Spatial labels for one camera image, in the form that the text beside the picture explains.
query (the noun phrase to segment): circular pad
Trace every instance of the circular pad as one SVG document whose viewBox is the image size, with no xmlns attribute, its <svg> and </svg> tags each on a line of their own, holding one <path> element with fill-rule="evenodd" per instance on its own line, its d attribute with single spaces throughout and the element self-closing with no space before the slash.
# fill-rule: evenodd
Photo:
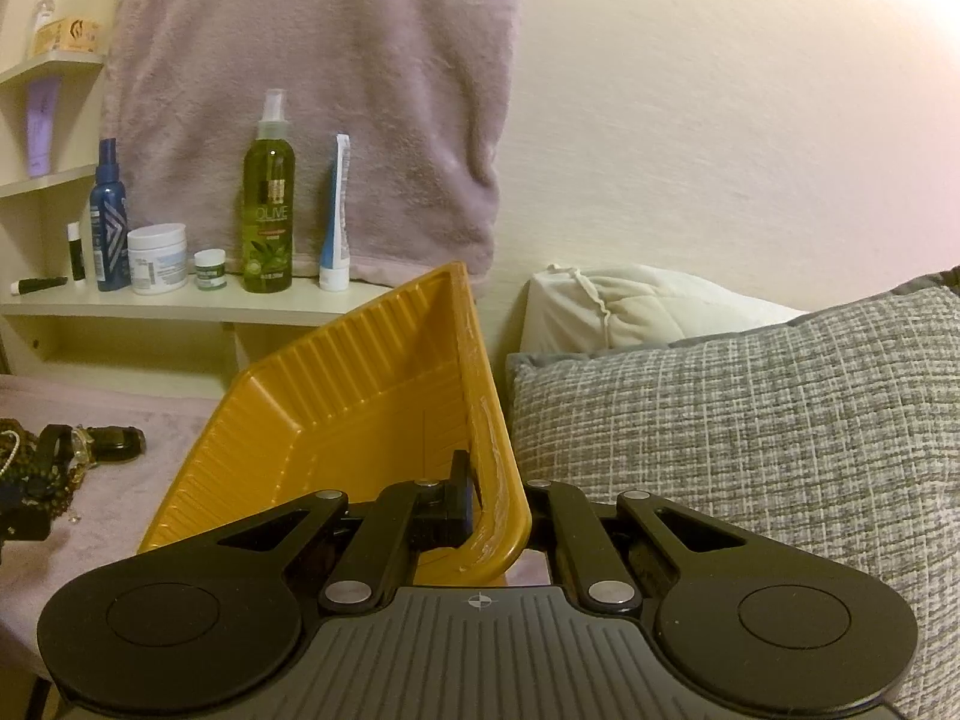
<svg viewBox="0 0 960 720">
<path fill-rule="evenodd" d="M 167 581 L 160 570 L 123 568 L 72 581 L 37 626 L 51 676 L 90 709 L 202 712 L 263 683 L 296 648 L 299 603 L 279 577 L 253 576 L 256 565 L 241 574 L 211 562 L 206 576 L 170 572 Z"/>
<path fill-rule="evenodd" d="M 789 650 L 813 650 L 850 628 L 850 612 L 836 597 L 802 584 L 752 592 L 740 603 L 740 622 L 759 640 Z"/>
<path fill-rule="evenodd" d="M 141 647 L 173 647 L 200 638 L 217 623 L 220 603 L 190 584 L 162 581 L 130 590 L 113 602 L 107 624 Z"/>
</svg>

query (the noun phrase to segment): white jar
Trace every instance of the white jar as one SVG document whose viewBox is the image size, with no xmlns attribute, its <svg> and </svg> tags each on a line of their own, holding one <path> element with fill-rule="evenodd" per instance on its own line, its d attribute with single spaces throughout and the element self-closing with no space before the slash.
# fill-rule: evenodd
<svg viewBox="0 0 960 720">
<path fill-rule="evenodd" d="M 162 295 L 186 284 L 186 225 L 153 224 L 127 236 L 130 277 L 138 295 Z"/>
<path fill-rule="evenodd" d="M 227 285 L 227 252 L 222 248 L 205 248 L 193 255 L 197 287 L 213 292 Z"/>
</svg>

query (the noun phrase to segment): lip balm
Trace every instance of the lip balm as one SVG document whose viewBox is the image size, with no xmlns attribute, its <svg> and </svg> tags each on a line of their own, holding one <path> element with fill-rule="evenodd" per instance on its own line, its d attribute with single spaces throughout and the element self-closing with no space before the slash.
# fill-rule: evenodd
<svg viewBox="0 0 960 720">
<path fill-rule="evenodd" d="M 66 225 L 66 241 L 70 247 L 70 271 L 73 283 L 78 287 L 86 284 L 86 270 L 83 268 L 83 241 L 80 240 L 80 223 L 71 221 Z"/>
<path fill-rule="evenodd" d="M 56 278 L 21 278 L 10 285 L 11 295 L 30 295 L 40 290 L 49 290 L 51 287 L 62 287 L 66 284 L 66 276 Z"/>
</svg>

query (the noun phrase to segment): label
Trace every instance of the label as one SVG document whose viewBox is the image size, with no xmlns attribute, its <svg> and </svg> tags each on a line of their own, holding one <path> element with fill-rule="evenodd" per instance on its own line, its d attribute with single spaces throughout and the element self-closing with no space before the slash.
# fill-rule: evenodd
<svg viewBox="0 0 960 720">
<path fill-rule="evenodd" d="M 95 205 L 90 206 L 90 232 L 93 237 L 93 269 L 97 274 L 97 281 L 106 281 L 104 274 L 104 252 L 100 247 L 100 211 Z"/>
<path fill-rule="evenodd" d="M 347 243 L 347 214 L 344 213 L 346 209 L 340 209 L 340 261 L 346 261 L 350 258 L 350 247 Z"/>
<path fill-rule="evenodd" d="M 224 263 L 219 265 L 198 265 L 197 286 L 202 290 L 216 290 L 227 285 L 227 266 Z"/>
<path fill-rule="evenodd" d="M 127 220 L 112 206 L 104 205 L 104 229 L 107 233 L 104 236 L 104 266 L 115 274 L 118 268 L 122 270 L 127 264 Z"/>
<path fill-rule="evenodd" d="M 174 287 L 186 279 L 186 252 L 181 250 L 162 257 L 131 252 L 133 288 L 150 292 L 157 287 Z"/>
<path fill-rule="evenodd" d="M 256 205 L 244 210 L 244 278 L 284 279 L 293 260 L 291 197 L 293 184 L 274 178 L 260 182 Z"/>
</svg>

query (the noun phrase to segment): white wall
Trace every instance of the white wall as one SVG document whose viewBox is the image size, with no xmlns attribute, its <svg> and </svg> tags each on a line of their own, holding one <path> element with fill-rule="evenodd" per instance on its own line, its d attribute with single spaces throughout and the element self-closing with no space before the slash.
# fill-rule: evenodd
<svg viewBox="0 0 960 720">
<path fill-rule="evenodd" d="M 960 0 L 523 0 L 488 343 L 556 261 L 800 308 L 952 266 L 958 136 Z"/>
</svg>

